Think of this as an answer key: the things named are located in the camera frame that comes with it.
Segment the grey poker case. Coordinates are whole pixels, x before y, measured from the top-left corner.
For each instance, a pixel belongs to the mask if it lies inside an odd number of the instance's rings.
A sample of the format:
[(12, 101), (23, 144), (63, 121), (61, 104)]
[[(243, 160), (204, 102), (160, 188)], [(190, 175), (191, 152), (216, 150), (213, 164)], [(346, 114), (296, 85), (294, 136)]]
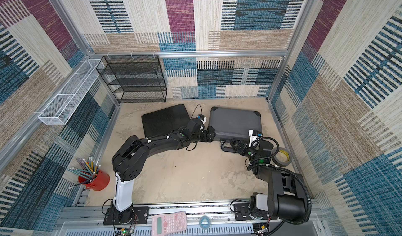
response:
[(231, 140), (249, 143), (249, 130), (262, 132), (261, 113), (252, 110), (212, 107), (208, 125), (215, 129), (214, 140), (221, 143), (224, 152), (229, 152)]

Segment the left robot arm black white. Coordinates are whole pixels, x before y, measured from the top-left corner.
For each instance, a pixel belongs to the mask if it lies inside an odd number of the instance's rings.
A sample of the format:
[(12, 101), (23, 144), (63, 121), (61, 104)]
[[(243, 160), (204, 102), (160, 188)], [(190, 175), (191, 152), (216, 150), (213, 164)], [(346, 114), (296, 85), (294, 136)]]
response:
[(133, 204), (132, 194), (135, 178), (138, 177), (146, 160), (156, 154), (187, 148), (190, 144), (214, 140), (216, 131), (212, 126), (205, 127), (206, 118), (192, 118), (185, 127), (164, 136), (140, 139), (130, 136), (112, 157), (116, 178), (113, 205), (123, 213)]

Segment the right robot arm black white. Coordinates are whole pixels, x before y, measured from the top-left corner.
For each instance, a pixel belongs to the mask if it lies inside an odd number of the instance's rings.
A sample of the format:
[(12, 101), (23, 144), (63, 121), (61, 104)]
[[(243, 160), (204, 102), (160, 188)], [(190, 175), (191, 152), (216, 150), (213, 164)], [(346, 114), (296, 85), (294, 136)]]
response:
[(249, 161), (246, 170), (268, 183), (266, 194), (254, 193), (250, 197), (250, 218), (279, 218), (289, 224), (309, 221), (312, 211), (311, 196), (300, 174), (275, 164), (274, 157), (280, 151), (277, 140), (262, 137), (246, 143), (232, 139), (230, 147), (223, 142), (221, 149), (245, 156)]

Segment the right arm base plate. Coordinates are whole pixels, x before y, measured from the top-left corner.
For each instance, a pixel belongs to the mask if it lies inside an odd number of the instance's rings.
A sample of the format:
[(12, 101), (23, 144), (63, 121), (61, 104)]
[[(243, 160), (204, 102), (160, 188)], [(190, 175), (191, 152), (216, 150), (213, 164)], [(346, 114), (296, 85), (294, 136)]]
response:
[(234, 217), (236, 221), (247, 221), (247, 220), (269, 220), (269, 215), (267, 211), (259, 210), (257, 208), (250, 208), (249, 203), (238, 202), (231, 205), (234, 212)]

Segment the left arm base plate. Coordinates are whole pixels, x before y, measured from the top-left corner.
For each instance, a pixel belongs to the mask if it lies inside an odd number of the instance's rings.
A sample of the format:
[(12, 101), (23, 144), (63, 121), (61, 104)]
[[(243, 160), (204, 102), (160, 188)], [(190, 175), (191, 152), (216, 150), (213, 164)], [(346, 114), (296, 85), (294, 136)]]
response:
[(130, 207), (123, 212), (115, 207), (110, 207), (106, 211), (103, 221), (104, 226), (146, 224), (148, 221), (150, 207)]

